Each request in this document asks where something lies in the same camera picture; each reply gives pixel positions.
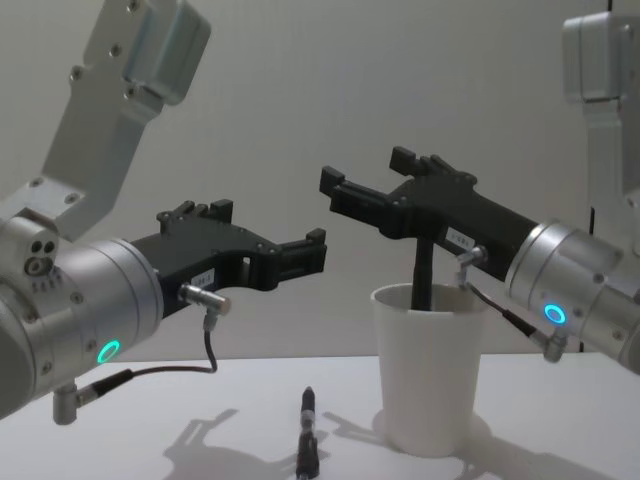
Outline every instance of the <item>table surface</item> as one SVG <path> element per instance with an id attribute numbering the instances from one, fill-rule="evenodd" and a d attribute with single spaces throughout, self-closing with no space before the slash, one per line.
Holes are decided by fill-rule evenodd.
<path id="1" fill-rule="evenodd" d="M 106 365 L 79 384 L 148 365 Z M 215 376 L 134 379 L 69 427 L 52 423 L 50 396 L 32 403 L 0 422 L 0 478 L 294 478 L 307 385 L 317 396 L 321 480 L 640 478 L 640 381 L 599 354 L 559 365 L 483 356 L 472 439 L 456 457 L 415 458 L 386 444 L 377 358 L 228 360 Z"/>

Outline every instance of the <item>white wall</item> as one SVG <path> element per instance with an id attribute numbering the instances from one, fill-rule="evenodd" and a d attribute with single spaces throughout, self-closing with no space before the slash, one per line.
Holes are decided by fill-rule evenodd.
<path id="1" fill-rule="evenodd" d="M 276 241 L 326 228 L 325 273 L 225 292 L 235 306 L 216 334 L 221 356 L 375 351 L 369 293 L 410 280 L 414 242 L 331 214 L 317 191 L 323 165 L 391 190 L 402 179 L 389 153 L 404 145 L 468 169 L 481 193 L 532 219 L 586 224 L 585 129 L 562 97 L 560 29 L 604 0 L 193 3 L 213 24 L 193 88 L 149 126 L 112 215 L 87 239 L 135 239 L 156 231 L 158 211 L 225 197 L 236 223 Z M 40 167 L 100 5 L 3 2 L 2 195 Z M 436 280 L 453 265 L 439 252 Z M 189 309 L 128 358 L 201 357 L 200 329 Z M 486 349 L 530 346 L 492 316 Z"/>

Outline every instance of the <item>cup rim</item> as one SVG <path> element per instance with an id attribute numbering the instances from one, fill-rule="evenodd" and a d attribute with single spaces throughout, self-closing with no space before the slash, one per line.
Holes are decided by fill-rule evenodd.
<path id="1" fill-rule="evenodd" d="M 380 301 L 377 297 L 377 295 L 379 295 L 380 293 L 386 291 L 386 290 L 390 290 L 393 288 L 400 288 L 400 287 L 412 287 L 413 284 L 412 283 L 395 283 L 395 284 L 391 284 L 391 285 L 385 285 L 384 287 L 380 287 L 377 288 L 376 290 L 374 290 L 371 293 L 371 296 L 369 297 L 371 303 L 373 305 L 379 306 L 380 308 L 383 308 L 385 310 L 388 311 L 392 311 L 392 312 L 397 312 L 397 313 L 404 313 L 404 314 L 410 314 L 410 315 L 448 315 L 448 316 L 463 316 L 463 315 L 477 315 L 480 313 L 483 313 L 487 310 L 487 305 L 483 302 L 481 302 L 478 298 L 475 297 L 475 295 L 473 295 L 473 293 L 471 293 L 470 291 L 463 291 L 460 290 L 460 288 L 456 285 L 451 285 L 451 284 L 446 284 L 446 283 L 434 283 L 434 286 L 437 287 L 444 287 L 446 289 L 451 289 L 451 290 L 456 290 L 459 291 L 461 294 L 464 295 L 472 295 L 473 296 L 473 301 L 472 301 L 472 308 L 469 309 L 465 309 L 465 310 L 457 310 L 457 311 L 451 311 L 451 310 L 435 310 L 435 311 L 423 311 L 423 310 L 413 310 L 411 308 L 401 308 L 401 307 L 397 307 L 394 305 L 389 305 L 388 303 L 384 303 L 382 301 Z"/>

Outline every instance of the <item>metal cylinder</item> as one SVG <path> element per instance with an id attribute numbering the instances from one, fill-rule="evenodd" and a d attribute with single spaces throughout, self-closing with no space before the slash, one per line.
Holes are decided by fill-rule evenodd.
<path id="1" fill-rule="evenodd" d="M 19 383 L 0 418 L 145 340 L 162 313 L 155 272 L 121 240 L 61 253 L 48 275 L 0 285 L 0 359 L 22 370 L 0 367 L 0 383 Z"/>
<path id="2" fill-rule="evenodd" d="M 188 283 L 180 287 L 180 300 L 192 305 L 200 305 L 217 314 L 226 315 L 231 310 L 231 300 Z"/>
<path id="3" fill-rule="evenodd" d="M 633 253 L 561 223 L 540 225 L 506 286 L 521 306 L 640 373 L 640 260 Z"/>
<path id="4" fill-rule="evenodd" d="M 78 407 L 76 405 L 76 392 L 78 387 L 75 383 L 63 385 L 53 392 L 53 421 L 56 425 L 71 425 L 78 417 Z"/>

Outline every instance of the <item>pen on table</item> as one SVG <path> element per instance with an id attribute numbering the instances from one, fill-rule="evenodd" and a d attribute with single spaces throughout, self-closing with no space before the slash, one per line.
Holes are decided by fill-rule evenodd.
<path id="1" fill-rule="evenodd" d="M 298 460 L 296 478 L 311 480 L 320 474 L 318 439 L 314 434 L 316 422 L 316 396 L 311 387 L 302 394 L 300 409 L 300 437 L 298 438 Z"/>

